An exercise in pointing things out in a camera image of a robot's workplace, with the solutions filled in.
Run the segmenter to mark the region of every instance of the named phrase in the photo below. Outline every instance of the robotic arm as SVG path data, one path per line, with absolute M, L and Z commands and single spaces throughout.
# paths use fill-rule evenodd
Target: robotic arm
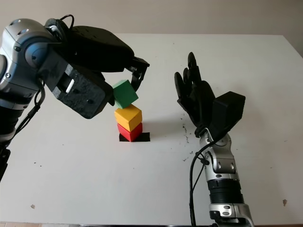
M 184 69 L 183 78 L 178 72 L 175 73 L 175 84 L 178 103 L 197 127 L 195 135 L 200 138 L 201 146 L 190 168 L 189 206 L 192 226 L 196 227 L 193 168 L 196 160 L 200 159 L 210 191 L 209 214 L 215 221 L 212 226 L 254 227 L 250 209 L 241 194 L 237 167 L 231 152 L 232 141 L 227 133 L 242 118 L 245 97 L 228 92 L 215 98 L 209 84 L 201 80 L 192 52 L 188 56 L 188 68 Z
M 68 28 L 63 22 L 72 17 Z M 107 103 L 114 105 L 112 87 L 102 72 L 132 72 L 137 90 L 149 64 L 111 32 L 73 26 L 74 17 L 49 19 L 43 26 L 31 19 L 17 19 L 3 32 L 0 48 L 0 180 L 7 167 L 7 146 L 39 110 L 44 85 L 54 96 L 90 119 Z M 35 96 L 35 107 L 15 129 L 18 118 Z
M 72 17 L 68 28 L 63 22 Z M 0 48 L 0 180 L 6 170 L 7 149 L 39 110 L 45 97 L 44 85 L 54 96 L 85 118 L 100 113 L 107 103 L 114 105 L 113 89 L 102 72 L 132 72 L 137 90 L 149 64 L 111 32 L 88 26 L 73 26 L 74 18 L 49 19 L 43 26 L 30 19 L 18 19 L 3 32 Z M 193 53 L 183 78 L 175 74 L 178 103 L 197 127 L 201 150 L 190 169 L 190 215 L 196 227 L 193 202 L 193 168 L 197 159 L 205 169 L 210 191 L 210 217 L 217 226 L 254 227 L 231 153 L 227 132 L 242 117 L 245 97 L 228 92 L 215 98 L 209 84 L 201 80 Z M 34 98 L 35 106 L 15 129 L 18 118 Z

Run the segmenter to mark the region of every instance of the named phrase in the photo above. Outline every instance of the screw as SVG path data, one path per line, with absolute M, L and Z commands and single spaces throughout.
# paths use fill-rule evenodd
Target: screw
M 15 51 L 17 51 L 17 52 L 21 51 L 21 48 L 18 47 L 18 46 L 15 46 L 14 49 L 15 49 Z

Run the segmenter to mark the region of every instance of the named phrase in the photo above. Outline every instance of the black cable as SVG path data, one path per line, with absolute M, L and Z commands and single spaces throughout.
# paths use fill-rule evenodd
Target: black cable
M 203 154 L 201 154 L 201 156 L 202 156 L 202 158 L 198 157 L 198 159 L 200 159 L 200 160 L 205 160 L 204 155 L 203 155 Z
M 38 90 L 38 92 L 37 92 L 36 95 L 35 95 L 35 98 L 34 98 L 34 103 L 35 103 L 35 105 L 38 104 L 37 98 L 38 98 L 38 95 L 39 95 L 39 94 L 40 94 L 40 90 Z
M 191 162 L 190 165 L 190 170 L 189 170 L 189 186 L 190 186 L 190 194 L 189 194 L 189 210 L 190 210 L 190 220 L 191 220 L 191 225 L 192 227 L 196 227 L 196 218 L 195 218 L 195 208 L 194 208 L 194 199 L 193 199 L 193 194 L 194 194 L 194 188 L 193 188 L 193 170 L 194 170 L 194 165 L 199 157 L 199 155 L 202 154 L 202 152 L 209 148 L 210 146 L 214 145 L 216 142 L 218 142 L 220 139 L 214 140 L 213 142 L 210 142 L 209 144 L 205 145 L 202 147 L 194 156 L 193 161 Z
M 200 176 L 201 176 L 201 174 L 202 174 L 202 172 L 203 172 L 204 166 L 205 166 L 205 165 L 203 164 L 203 165 L 202 165 L 202 169 L 201 169 L 201 171 L 200 171 L 200 173 L 199 173 L 199 175 L 198 175 L 198 177 L 197 177 L 197 179 L 196 179 L 196 182 L 195 182 L 195 184 L 194 184 L 193 190 L 195 189 L 196 184 L 198 183 L 198 180 L 199 180 L 199 178 L 200 178 Z
M 27 116 L 22 120 L 22 122 L 19 124 L 19 126 L 16 129 L 15 135 L 14 137 L 22 130 L 24 129 L 27 124 L 30 122 L 30 120 L 33 118 L 33 116 L 38 112 L 38 110 L 40 109 L 41 104 L 43 103 L 44 99 L 45 99 L 45 90 L 44 90 L 44 84 L 40 81 L 40 79 L 38 79 L 37 85 L 39 87 L 39 91 L 41 93 L 41 97 L 39 99 L 39 101 L 36 101 L 37 98 L 37 94 L 35 96 L 35 106 L 31 109 L 31 111 L 27 114 Z
M 70 26 L 70 30 L 72 30 L 72 27 L 74 27 L 74 21 L 75 21 L 75 17 L 72 14 L 67 14 L 64 17 L 60 18 L 60 20 L 64 20 L 68 17 L 71 17 L 71 26 Z

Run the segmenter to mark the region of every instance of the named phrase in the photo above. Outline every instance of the stack of cubes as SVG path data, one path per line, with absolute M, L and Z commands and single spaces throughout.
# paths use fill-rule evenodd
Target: stack of cubes
M 115 118 L 118 130 L 128 141 L 134 141 L 143 131 L 142 111 L 132 105 L 138 96 L 128 80 L 113 85 L 115 103 L 118 109 Z

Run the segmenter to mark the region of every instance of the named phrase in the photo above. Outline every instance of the white table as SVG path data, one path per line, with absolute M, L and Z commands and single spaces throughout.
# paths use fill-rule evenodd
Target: white table
M 134 103 L 142 109 L 151 142 L 118 142 L 110 105 L 86 120 L 48 92 L 43 108 L 9 147 L 0 220 L 189 225 L 190 153 L 198 151 L 199 140 L 176 102 L 173 77 L 193 51 L 216 96 L 230 90 L 246 96 L 243 119 L 230 135 L 255 224 L 303 223 L 303 60 L 287 40 L 272 35 L 119 37 L 151 64 Z M 106 74 L 111 84 L 124 78 L 131 74 Z M 194 199 L 197 223 L 212 223 L 204 175 Z

